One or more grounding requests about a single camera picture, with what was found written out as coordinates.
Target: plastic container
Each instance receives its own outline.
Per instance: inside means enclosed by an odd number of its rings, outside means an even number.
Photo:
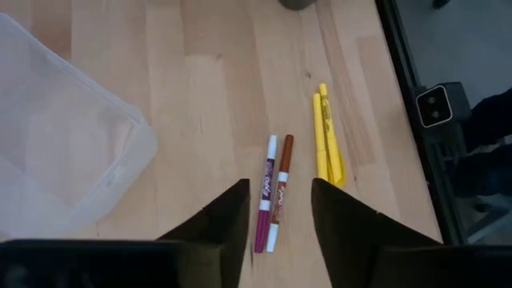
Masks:
[[[141,112],[0,14],[0,235],[106,216],[156,153]]]

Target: wooden table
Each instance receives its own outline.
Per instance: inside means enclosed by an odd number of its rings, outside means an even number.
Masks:
[[[158,153],[108,217],[69,237],[152,239],[251,179],[241,287],[327,287],[313,227],[311,96],[330,88],[345,190],[440,239],[373,0],[0,0],[49,48],[142,110]],[[295,136],[273,254],[251,254],[270,134]]]

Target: marker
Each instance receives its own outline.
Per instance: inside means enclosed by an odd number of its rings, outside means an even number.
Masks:
[[[275,243],[278,240],[279,219],[282,213],[282,205],[285,200],[288,171],[290,171],[291,151],[294,147],[294,136],[287,135],[285,145],[282,148],[281,162],[279,163],[278,185],[275,189],[274,208],[270,218],[269,237],[266,242],[266,252],[274,252]]]
[[[271,135],[269,149],[266,153],[265,175],[263,176],[262,198],[259,203],[258,226],[256,228],[256,241],[254,252],[263,252],[265,240],[269,233],[270,204],[272,195],[272,177],[274,176],[275,155],[278,149],[278,136]]]

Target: purple marker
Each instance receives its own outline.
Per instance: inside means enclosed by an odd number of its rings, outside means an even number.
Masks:
[[[256,228],[256,242],[254,252],[261,253],[269,233],[270,204],[272,194],[272,177],[274,176],[275,155],[278,149],[278,136],[271,135],[269,150],[266,154],[265,176],[263,176],[262,199],[259,203],[258,228]]]

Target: black metal frame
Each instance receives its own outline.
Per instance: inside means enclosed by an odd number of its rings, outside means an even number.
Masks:
[[[390,49],[394,70],[400,85],[414,140],[422,161],[423,171],[428,182],[430,197],[438,219],[442,239],[447,245],[466,243],[466,232],[455,209],[454,195],[450,181],[442,172],[442,154],[438,146],[430,141],[421,127],[418,111],[414,104],[415,96],[424,89],[417,78],[412,55],[409,53],[406,36],[395,0],[375,0],[382,28]]]

